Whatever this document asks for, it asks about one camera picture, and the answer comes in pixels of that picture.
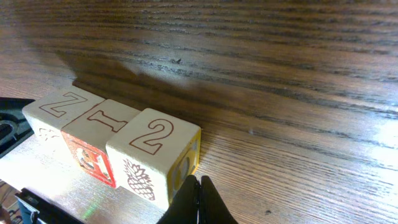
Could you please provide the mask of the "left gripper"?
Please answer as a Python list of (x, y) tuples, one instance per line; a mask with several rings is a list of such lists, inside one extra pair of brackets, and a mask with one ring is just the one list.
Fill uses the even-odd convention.
[[(34, 101), (33, 99), (1, 97), (1, 159), (33, 135), (33, 130), (22, 114), (22, 109)], [(16, 211), (13, 210), (15, 212), (10, 214), (7, 207), (3, 206), (12, 192), (12, 187), (8, 187), (7, 190), (1, 190), (1, 223), (13, 223), (11, 216), (15, 215)], [(16, 216), (19, 223), (35, 223), (32, 222), (32, 217), (34, 217), (31, 215), (32, 212), (19, 203), (18, 200), (16, 200), (16, 203), (21, 213)]]

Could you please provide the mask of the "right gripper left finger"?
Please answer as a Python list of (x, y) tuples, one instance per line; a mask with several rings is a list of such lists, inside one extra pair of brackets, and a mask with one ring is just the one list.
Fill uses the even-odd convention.
[(157, 224), (197, 224), (199, 189), (197, 178), (194, 175), (187, 176)]

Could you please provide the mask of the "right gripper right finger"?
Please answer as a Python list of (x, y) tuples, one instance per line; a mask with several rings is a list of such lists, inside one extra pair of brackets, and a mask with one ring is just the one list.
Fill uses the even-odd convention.
[(210, 177), (201, 177), (199, 224), (238, 224), (229, 212)]

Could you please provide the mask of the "wooden block green side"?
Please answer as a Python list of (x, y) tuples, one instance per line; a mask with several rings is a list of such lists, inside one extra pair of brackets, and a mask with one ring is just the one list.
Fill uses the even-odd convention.
[(100, 96), (70, 86), (28, 104), (22, 113), (42, 141), (44, 151), (69, 156), (62, 128), (103, 101)]

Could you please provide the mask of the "wooden block yellow O side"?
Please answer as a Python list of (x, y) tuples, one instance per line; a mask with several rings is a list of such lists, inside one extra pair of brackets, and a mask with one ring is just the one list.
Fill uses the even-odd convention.
[(169, 208), (184, 180), (198, 169), (201, 127), (150, 108), (107, 143), (116, 183)]

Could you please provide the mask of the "red letter E block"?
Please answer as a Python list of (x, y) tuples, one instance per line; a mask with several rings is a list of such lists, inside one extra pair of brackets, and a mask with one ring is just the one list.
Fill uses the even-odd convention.
[(80, 169), (117, 188), (106, 143), (139, 113), (117, 101), (104, 100), (65, 125), (62, 136)]

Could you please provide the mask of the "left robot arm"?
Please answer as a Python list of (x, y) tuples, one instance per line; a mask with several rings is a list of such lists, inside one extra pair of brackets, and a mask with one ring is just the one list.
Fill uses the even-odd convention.
[[(22, 114), (23, 107), (32, 102), (32, 99), (1, 98), (1, 157), (33, 135), (31, 126)], [(83, 223), (30, 190), (22, 189), (16, 194), (16, 199), (24, 223)]]

